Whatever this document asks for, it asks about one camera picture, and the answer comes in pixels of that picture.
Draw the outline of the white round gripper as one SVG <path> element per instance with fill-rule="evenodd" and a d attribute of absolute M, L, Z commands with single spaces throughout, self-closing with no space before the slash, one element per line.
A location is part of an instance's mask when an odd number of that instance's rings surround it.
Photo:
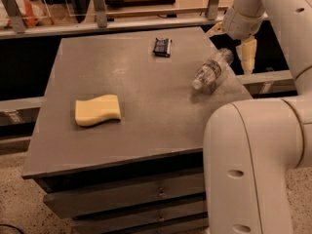
<path fill-rule="evenodd" d="M 226 33 L 233 40 L 243 40 L 236 47 L 236 52 L 245 75 L 250 75 L 254 71 L 257 47 L 254 35 L 258 32 L 263 18 L 264 8 L 262 6 L 256 6 L 254 9 L 236 9 L 231 6 L 226 11 L 223 22 L 216 23 L 207 31 L 209 37 Z"/>

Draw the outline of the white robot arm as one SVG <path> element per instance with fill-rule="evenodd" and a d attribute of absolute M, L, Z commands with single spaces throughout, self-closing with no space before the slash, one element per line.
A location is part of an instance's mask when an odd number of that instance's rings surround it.
<path fill-rule="evenodd" d="M 312 160 L 312 0 L 234 0 L 222 29 L 244 42 L 264 19 L 297 94 L 231 102 L 210 117 L 203 156 L 211 234 L 293 234 L 286 173 Z"/>

